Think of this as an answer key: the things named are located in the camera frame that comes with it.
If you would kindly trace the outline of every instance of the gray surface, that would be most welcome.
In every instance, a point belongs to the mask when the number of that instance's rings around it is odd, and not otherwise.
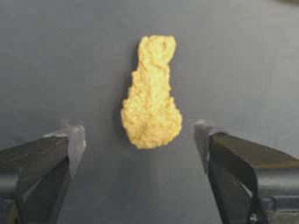
[[[298,152],[299,7],[275,0],[2,0],[0,146],[62,123],[87,128],[88,150],[62,224],[221,223],[193,125]],[[173,95],[183,130],[137,151],[119,121],[137,44],[173,34]]]

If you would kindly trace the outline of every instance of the fried food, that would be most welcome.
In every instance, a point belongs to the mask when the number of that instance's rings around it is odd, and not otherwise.
[[[143,37],[138,69],[123,102],[122,123],[139,149],[167,145],[182,131],[183,116],[170,95],[170,61],[175,52],[173,36]]]

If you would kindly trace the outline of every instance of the robotic claw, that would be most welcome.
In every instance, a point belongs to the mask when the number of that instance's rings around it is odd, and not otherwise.
[[[63,132],[0,151],[0,224],[56,223],[86,147],[84,129]],[[195,142],[222,222],[299,224],[299,160],[206,122]]]
[[[195,142],[225,224],[299,223],[299,160],[198,122]]]

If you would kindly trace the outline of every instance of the gray table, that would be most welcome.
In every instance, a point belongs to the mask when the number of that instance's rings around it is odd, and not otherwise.
[[[221,223],[193,141],[198,118],[299,155],[299,7],[277,0],[2,0],[2,148],[82,123],[88,150],[60,224]],[[183,129],[128,143],[119,110],[137,45],[173,34]]]

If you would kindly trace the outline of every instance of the chicken tender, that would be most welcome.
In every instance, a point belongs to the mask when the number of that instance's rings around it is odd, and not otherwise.
[[[173,36],[143,37],[139,44],[138,69],[120,113],[128,139],[139,149],[167,145],[182,131],[183,116],[170,95],[175,46]]]

